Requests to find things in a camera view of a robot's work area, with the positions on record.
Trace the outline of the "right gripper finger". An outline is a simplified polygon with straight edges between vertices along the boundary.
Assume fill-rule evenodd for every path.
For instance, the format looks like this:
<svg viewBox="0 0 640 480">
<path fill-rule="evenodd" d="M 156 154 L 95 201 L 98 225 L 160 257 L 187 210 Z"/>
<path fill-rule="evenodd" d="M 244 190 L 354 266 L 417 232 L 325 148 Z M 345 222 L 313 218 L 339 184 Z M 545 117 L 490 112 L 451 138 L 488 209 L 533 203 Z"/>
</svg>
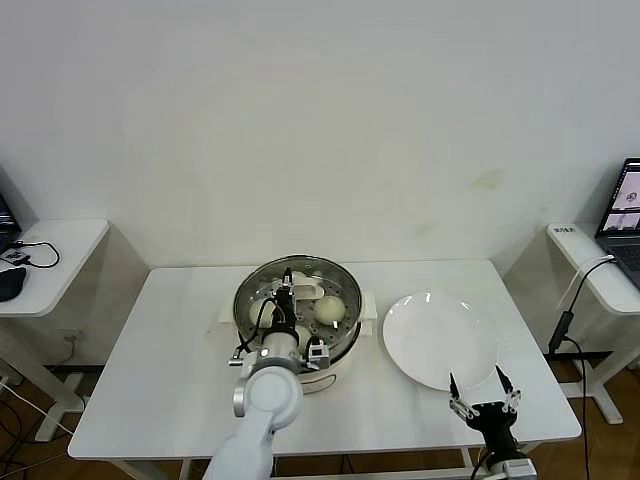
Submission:
<svg viewBox="0 0 640 480">
<path fill-rule="evenodd" d="M 452 372 L 449 373 L 449 407 L 460 419 L 473 419 L 474 409 L 465 402 L 460 394 L 457 383 Z"/>
<path fill-rule="evenodd" d="M 502 371 L 499 366 L 496 366 L 496 372 L 500 381 L 500 384 L 505 393 L 503 411 L 516 411 L 519 406 L 519 402 L 522 397 L 522 391 L 516 389 L 509 377 Z"/>
</svg>

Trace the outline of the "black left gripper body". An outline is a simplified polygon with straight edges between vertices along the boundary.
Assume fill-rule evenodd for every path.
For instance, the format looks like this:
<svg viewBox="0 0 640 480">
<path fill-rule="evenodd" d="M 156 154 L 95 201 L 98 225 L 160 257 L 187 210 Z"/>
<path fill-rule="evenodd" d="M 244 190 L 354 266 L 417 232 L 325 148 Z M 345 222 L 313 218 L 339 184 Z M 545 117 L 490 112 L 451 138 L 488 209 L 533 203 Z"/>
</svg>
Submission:
<svg viewBox="0 0 640 480">
<path fill-rule="evenodd" d="M 270 329 L 276 332 L 295 333 L 297 316 L 295 300 L 292 295 L 284 294 L 272 299 L 274 310 Z"/>
</svg>

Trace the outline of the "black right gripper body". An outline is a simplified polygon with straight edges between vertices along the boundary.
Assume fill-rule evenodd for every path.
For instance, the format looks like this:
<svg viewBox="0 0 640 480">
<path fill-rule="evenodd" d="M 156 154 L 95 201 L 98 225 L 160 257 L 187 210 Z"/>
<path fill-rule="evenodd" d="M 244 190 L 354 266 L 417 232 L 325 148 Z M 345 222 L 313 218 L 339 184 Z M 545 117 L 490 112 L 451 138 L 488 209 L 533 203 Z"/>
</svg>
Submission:
<svg viewBox="0 0 640 480">
<path fill-rule="evenodd" d="M 517 412 L 504 402 L 475 404 L 466 424 L 481 433 L 487 450 L 498 455 L 514 453 L 517 443 L 511 427 L 517 420 Z"/>
</svg>

